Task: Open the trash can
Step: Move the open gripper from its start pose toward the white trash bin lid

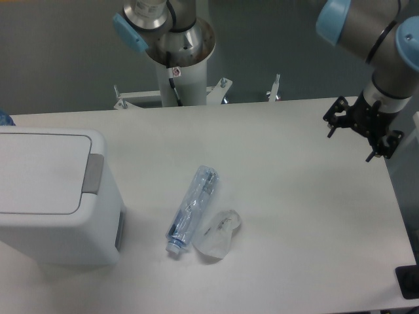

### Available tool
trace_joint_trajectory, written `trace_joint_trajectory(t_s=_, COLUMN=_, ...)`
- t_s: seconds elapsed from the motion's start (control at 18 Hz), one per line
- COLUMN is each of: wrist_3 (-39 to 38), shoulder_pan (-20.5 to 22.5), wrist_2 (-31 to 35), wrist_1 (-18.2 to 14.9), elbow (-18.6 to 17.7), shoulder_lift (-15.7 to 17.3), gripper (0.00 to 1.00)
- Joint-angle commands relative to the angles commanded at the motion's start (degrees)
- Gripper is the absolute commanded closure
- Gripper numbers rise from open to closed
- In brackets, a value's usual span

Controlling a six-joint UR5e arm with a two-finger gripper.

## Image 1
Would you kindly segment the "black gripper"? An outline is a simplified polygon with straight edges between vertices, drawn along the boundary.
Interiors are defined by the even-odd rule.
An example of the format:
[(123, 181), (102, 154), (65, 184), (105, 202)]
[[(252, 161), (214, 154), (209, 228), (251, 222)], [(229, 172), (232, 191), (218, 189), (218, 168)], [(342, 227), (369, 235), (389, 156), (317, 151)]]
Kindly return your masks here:
[(323, 120), (327, 123), (331, 138), (338, 128), (351, 128), (366, 137), (372, 152), (366, 158), (370, 162), (374, 157), (390, 159), (403, 139), (403, 132), (389, 130), (395, 119), (395, 113), (385, 113), (379, 110), (381, 101), (373, 101), (370, 105), (363, 92), (350, 107), (345, 97), (339, 96), (324, 114)]

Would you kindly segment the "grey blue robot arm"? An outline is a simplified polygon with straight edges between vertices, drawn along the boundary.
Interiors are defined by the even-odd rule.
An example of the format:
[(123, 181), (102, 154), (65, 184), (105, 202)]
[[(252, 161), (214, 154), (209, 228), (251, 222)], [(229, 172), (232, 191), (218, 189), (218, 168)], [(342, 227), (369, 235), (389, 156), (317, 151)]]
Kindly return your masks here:
[[(396, 20), (406, 1), (316, 1), (316, 32), (373, 67), (353, 105), (339, 97), (323, 119), (331, 131), (350, 128), (366, 138), (372, 157), (391, 158), (404, 134), (391, 123), (418, 89), (418, 18)], [(165, 107), (207, 105), (211, 26), (195, 1), (125, 1), (113, 27), (130, 49), (155, 64)]]

